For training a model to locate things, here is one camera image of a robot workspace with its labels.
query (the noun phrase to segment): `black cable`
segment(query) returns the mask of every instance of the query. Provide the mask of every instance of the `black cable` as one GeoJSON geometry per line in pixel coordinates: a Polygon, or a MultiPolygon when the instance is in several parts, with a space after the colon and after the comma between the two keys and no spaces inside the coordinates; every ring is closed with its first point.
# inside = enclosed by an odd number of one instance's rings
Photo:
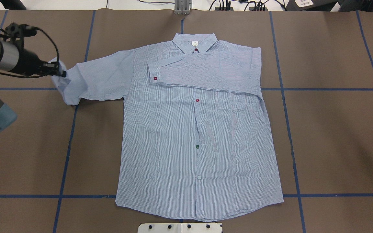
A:
{"type": "Polygon", "coordinates": [[[213,3],[211,3],[210,9],[208,9],[208,10],[211,10],[212,5],[213,5],[216,1],[217,1],[217,0],[214,0],[213,3]]]}
{"type": "Polygon", "coordinates": [[[6,74],[6,73],[2,73],[2,72],[0,72],[0,75],[6,75],[6,76],[10,76],[10,77],[15,77],[15,78],[41,78],[41,77],[44,77],[44,76],[48,75],[50,72],[55,71],[58,68],[58,61],[60,59],[60,56],[58,55],[58,48],[56,46],[56,43],[54,43],[54,41],[51,39],[51,37],[45,31],[43,31],[43,29],[38,28],[38,27],[33,27],[33,28],[35,30],[41,31],[52,42],[52,44],[54,45],[54,47],[56,49],[56,54],[57,54],[57,62],[56,62],[56,64],[53,66],[53,68],[51,68],[45,74],[37,75],[37,76],[12,75],[12,74],[6,74]]]}
{"type": "Polygon", "coordinates": [[[142,1],[142,0],[138,0],[138,1],[141,2],[141,3],[163,3],[163,4],[170,3],[170,4],[175,4],[175,3],[171,3],[171,2],[148,2],[148,1],[142,1]]]}
{"type": "Polygon", "coordinates": [[[284,5],[286,2],[284,0],[283,0],[283,4],[281,4],[278,0],[274,0],[274,1],[280,4],[280,6],[283,8],[283,11],[286,11],[286,6],[284,5]]]}
{"type": "Polygon", "coordinates": [[[255,1],[249,1],[249,2],[247,3],[247,5],[245,6],[244,10],[247,9],[247,6],[248,6],[250,3],[254,3],[254,8],[256,8],[257,3],[256,3],[255,1]]]}

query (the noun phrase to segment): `cable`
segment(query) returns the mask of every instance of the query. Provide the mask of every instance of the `cable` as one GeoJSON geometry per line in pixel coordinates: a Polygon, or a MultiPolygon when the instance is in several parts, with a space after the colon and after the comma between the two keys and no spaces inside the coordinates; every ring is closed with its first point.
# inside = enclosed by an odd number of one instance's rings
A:
{"type": "Polygon", "coordinates": [[[278,0],[274,0],[274,1],[280,4],[280,6],[283,8],[283,11],[286,11],[286,6],[284,5],[286,2],[284,0],[283,0],[283,4],[280,3],[278,0]]]}
{"type": "Polygon", "coordinates": [[[254,8],[256,8],[257,3],[256,3],[255,1],[249,1],[249,2],[247,3],[247,5],[245,6],[244,10],[247,9],[247,6],[248,6],[250,3],[254,3],[254,8]]]}
{"type": "Polygon", "coordinates": [[[211,10],[212,5],[213,5],[216,1],[217,1],[217,0],[214,0],[213,3],[211,3],[210,9],[208,9],[208,10],[211,10]]]}
{"type": "Polygon", "coordinates": [[[265,1],[264,3],[261,2],[261,0],[259,2],[255,2],[255,1],[250,1],[247,3],[247,5],[245,6],[244,10],[247,9],[247,6],[250,4],[250,3],[254,3],[254,11],[264,11],[266,10],[266,5],[265,3],[267,3],[269,0],[265,1]]]}
{"type": "Polygon", "coordinates": [[[55,71],[58,68],[58,61],[60,59],[60,56],[58,55],[58,48],[56,46],[56,43],[54,43],[54,41],[51,39],[51,37],[45,31],[43,31],[43,29],[38,28],[38,27],[32,27],[32,28],[34,28],[37,31],[41,31],[51,41],[51,43],[54,45],[54,48],[56,49],[56,54],[57,54],[56,64],[53,66],[53,68],[51,68],[46,73],[44,73],[42,75],[37,75],[37,76],[12,75],[12,74],[6,74],[6,73],[2,73],[2,72],[0,72],[0,75],[6,75],[6,76],[10,76],[10,77],[15,77],[15,78],[41,78],[41,77],[44,77],[44,76],[48,75],[50,72],[55,71]]]}
{"type": "Polygon", "coordinates": [[[148,2],[148,1],[142,1],[142,0],[138,0],[138,1],[141,2],[141,3],[163,3],[163,4],[170,3],[170,4],[175,4],[175,3],[171,3],[171,2],[148,2]]]}

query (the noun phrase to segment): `shirt sleeve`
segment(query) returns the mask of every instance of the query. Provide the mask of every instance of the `shirt sleeve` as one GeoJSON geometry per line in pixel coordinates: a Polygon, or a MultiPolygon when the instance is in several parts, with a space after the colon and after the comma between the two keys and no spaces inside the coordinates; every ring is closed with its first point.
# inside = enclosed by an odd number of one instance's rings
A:
{"type": "Polygon", "coordinates": [[[148,62],[151,83],[249,93],[261,97],[260,48],[215,51],[148,62]]]}
{"type": "Polygon", "coordinates": [[[67,71],[67,77],[52,76],[51,79],[68,105],[78,105],[81,98],[121,99],[129,93],[134,69],[133,54],[134,50],[125,50],[78,63],[67,71]]]}

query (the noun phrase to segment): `shirt collar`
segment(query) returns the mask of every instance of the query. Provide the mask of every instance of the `shirt collar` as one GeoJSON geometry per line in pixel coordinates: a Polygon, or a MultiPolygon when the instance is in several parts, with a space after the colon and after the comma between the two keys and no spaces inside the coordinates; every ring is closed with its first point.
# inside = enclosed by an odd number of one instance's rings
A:
{"type": "Polygon", "coordinates": [[[185,54],[193,53],[195,47],[192,46],[192,43],[189,41],[200,41],[198,46],[196,47],[199,52],[204,53],[210,49],[213,44],[215,44],[218,40],[215,34],[178,34],[176,33],[172,42],[178,46],[185,54]]]}

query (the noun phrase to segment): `striped shirt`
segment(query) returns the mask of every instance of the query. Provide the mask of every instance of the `striped shirt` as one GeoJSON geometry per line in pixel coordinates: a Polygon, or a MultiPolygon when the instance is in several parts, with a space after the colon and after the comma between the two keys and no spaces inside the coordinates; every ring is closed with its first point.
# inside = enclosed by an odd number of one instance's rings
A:
{"type": "Polygon", "coordinates": [[[52,79],[69,105],[124,98],[117,205],[217,221],[283,202],[260,73],[260,48],[176,34],[52,79]]]}

